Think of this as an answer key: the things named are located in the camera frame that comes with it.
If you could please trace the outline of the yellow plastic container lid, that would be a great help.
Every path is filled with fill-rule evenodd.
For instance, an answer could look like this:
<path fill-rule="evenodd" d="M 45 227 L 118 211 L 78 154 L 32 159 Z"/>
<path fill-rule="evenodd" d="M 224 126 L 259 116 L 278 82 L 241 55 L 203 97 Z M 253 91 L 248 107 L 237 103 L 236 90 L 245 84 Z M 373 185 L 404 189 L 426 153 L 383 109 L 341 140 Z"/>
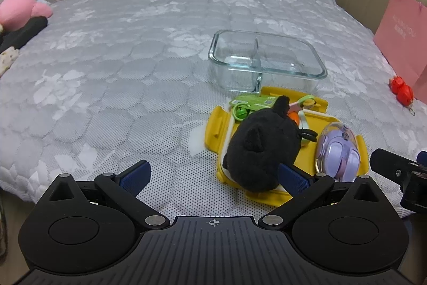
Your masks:
<path fill-rule="evenodd" d="M 268 95 L 279 97 L 280 95 L 286 95 L 290 98 L 290 103 L 296 102 L 305 95 L 310 95 L 296 90 L 290 90 L 286 88 L 275 88 L 275 87 L 264 87 L 261 88 L 259 95 Z M 332 122 L 340 122 L 336 117 L 327 114 L 326 110 L 328 102 L 322 98 L 315 97 L 316 105 L 307 110 L 304 110 L 305 117 L 308 121 L 308 129 L 311 129 L 317 133 L 321 133 L 322 130 Z M 227 148 L 231 137 L 239 127 L 240 122 L 235 121 L 232 116 L 231 108 L 228 106 L 225 110 L 217 106 L 209 116 L 208 123 L 205 129 L 205 146 L 208 150 L 211 150 L 218 154 L 216 176 L 220 182 L 226 183 L 236 189 L 241 189 L 246 197 L 255 202 L 272 205 L 279 207 L 281 204 L 291 199 L 291 195 L 286 189 L 279 185 L 276 189 L 270 192 L 252 193 L 245 191 L 232 177 L 230 172 L 223 168 L 222 161 L 224 155 L 227 152 Z M 362 135 L 356 135 L 356 141 L 358 150 L 361 155 L 361 164 L 359 165 L 357 175 L 367 174 L 369 171 L 368 164 L 368 151 L 366 149 L 365 141 Z M 295 166 L 310 175 L 314 175 L 315 169 L 315 150 L 316 145 L 308 140 L 302 140 L 301 150 L 298 157 L 295 160 Z"/>

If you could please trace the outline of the black plush cat toy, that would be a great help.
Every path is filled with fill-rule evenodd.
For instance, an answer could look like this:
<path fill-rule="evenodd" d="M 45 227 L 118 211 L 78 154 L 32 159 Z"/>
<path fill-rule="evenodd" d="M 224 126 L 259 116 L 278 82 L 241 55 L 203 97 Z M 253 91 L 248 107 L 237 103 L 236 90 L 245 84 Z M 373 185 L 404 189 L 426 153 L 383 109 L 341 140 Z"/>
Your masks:
<path fill-rule="evenodd" d="M 279 185 L 279 166 L 294 165 L 303 139 L 317 141 L 318 133 L 300 129 L 289 111 L 290 99 L 281 95 L 272 107 L 247 116 L 231 137 L 222 165 L 243 189 L 275 189 Z"/>

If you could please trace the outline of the green carrot toy package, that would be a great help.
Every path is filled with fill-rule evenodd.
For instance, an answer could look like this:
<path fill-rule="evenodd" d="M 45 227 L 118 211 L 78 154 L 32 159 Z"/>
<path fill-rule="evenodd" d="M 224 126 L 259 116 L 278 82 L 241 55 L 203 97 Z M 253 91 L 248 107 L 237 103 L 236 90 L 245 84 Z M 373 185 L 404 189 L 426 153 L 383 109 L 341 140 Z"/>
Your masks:
<path fill-rule="evenodd" d="M 311 109 L 316 105 L 313 95 L 305 95 L 296 102 L 290 103 L 290 110 L 288 111 L 288 117 L 293 120 L 300 130 L 308 129 L 308 121 L 305 117 L 304 110 Z"/>

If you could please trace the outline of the grey quilted bed cover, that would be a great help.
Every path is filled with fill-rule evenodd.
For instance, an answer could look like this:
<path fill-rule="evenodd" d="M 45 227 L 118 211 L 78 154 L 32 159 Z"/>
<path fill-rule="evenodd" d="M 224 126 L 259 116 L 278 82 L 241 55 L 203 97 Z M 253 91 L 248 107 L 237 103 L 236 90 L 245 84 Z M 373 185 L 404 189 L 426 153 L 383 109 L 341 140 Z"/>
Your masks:
<path fill-rule="evenodd" d="M 1 77 L 1 188 L 36 202 L 61 173 L 92 180 L 151 164 L 139 194 L 168 218 L 253 216 L 253 202 L 216 178 L 205 125 L 250 77 L 208 58 L 220 30 L 271 33 L 301 88 L 362 135 L 369 151 L 426 149 L 426 106 L 403 108 L 372 32 L 335 0 L 64 0 Z"/>

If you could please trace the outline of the pink paper gift bag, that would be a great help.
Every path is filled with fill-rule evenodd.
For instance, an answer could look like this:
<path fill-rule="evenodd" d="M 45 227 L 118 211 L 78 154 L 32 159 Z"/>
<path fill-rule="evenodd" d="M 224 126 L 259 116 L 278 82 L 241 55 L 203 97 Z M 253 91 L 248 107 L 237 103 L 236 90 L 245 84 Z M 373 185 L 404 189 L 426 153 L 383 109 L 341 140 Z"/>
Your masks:
<path fill-rule="evenodd" d="M 373 41 L 415 98 L 426 102 L 426 6 L 416 0 L 389 0 Z"/>

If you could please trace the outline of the clear glass divided container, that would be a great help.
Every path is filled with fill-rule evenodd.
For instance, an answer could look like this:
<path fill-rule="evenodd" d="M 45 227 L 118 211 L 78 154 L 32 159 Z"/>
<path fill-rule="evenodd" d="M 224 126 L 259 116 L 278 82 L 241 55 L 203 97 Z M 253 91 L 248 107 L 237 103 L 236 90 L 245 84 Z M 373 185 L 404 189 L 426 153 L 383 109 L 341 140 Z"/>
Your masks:
<path fill-rule="evenodd" d="M 287 35 L 220 30 L 208 58 L 217 83 L 239 93 L 259 93 L 266 86 L 310 93 L 328 75 L 308 41 Z"/>

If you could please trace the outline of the white patterned cloth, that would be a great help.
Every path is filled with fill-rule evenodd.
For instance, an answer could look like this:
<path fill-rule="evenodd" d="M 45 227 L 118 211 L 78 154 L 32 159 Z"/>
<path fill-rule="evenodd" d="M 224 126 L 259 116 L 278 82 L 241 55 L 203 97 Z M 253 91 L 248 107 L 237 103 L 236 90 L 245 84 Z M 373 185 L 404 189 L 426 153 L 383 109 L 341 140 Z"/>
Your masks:
<path fill-rule="evenodd" d="M 19 56 L 19 49 L 11 46 L 0 55 L 0 77 L 13 65 Z"/>

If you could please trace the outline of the pink plush toy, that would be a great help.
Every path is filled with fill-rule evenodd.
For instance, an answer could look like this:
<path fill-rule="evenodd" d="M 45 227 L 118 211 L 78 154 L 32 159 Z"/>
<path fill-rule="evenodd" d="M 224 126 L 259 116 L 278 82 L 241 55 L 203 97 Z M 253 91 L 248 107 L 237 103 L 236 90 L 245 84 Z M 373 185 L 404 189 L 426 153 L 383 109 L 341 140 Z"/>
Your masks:
<path fill-rule="evenodd" d="M 37 0 L 4 0 L 0 12 L 2 33 L 19 30 L 33 17 L 49 18 L 53 14 L 49 4 Z"/>

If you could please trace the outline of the red keychain toy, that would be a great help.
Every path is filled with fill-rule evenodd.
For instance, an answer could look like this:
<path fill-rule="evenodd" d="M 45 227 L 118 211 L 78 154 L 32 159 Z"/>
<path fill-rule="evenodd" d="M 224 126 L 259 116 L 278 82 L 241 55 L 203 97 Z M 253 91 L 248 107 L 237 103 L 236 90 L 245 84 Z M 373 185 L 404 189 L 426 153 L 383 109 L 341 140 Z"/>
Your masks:
<path fill-rule="evenodd" d="M 413 90 L 401 76 L 393 76 L 389 79 L 389 88 L 393 94 L 395 94 L 397 101 L 409 110 L 410 114 L 415 116 L 416 113 L 413 110 Z"/>

